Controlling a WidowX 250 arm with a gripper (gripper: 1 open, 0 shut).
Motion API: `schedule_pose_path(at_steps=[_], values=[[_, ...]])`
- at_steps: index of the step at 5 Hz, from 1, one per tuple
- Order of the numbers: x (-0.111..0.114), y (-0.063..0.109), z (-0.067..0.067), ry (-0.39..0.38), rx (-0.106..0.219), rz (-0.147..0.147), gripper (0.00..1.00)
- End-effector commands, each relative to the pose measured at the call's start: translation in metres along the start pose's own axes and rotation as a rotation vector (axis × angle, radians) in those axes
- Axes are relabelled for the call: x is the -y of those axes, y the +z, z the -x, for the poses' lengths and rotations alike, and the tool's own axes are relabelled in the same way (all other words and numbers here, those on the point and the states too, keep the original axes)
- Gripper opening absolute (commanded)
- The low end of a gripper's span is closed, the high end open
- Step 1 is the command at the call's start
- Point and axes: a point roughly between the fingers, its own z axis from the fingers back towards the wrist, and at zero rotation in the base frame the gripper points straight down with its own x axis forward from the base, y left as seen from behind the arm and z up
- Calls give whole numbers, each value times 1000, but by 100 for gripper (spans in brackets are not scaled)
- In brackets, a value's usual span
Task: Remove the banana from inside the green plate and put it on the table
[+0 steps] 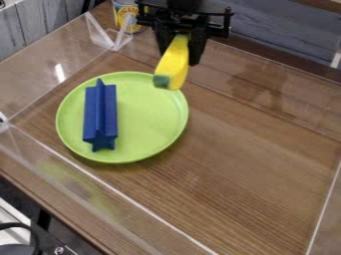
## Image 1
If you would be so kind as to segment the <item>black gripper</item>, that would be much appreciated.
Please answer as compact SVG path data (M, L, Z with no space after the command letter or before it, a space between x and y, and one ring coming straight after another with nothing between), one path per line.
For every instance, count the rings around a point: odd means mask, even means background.
M228 37L234 12L229 6L214 7L212 1L137 1L138 24L155 30L161 55L165 54L174 32L189 32L189 64L200 63L208 33Z

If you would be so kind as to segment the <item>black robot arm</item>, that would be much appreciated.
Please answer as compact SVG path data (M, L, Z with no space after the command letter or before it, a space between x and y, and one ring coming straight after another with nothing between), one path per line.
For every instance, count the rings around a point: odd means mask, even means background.
M230 19L229 6L214 7L212 0L135 0L138 24L151 27L163 54L177 34L189 36L189 64L200 63L206 41L210 37L228 38Z

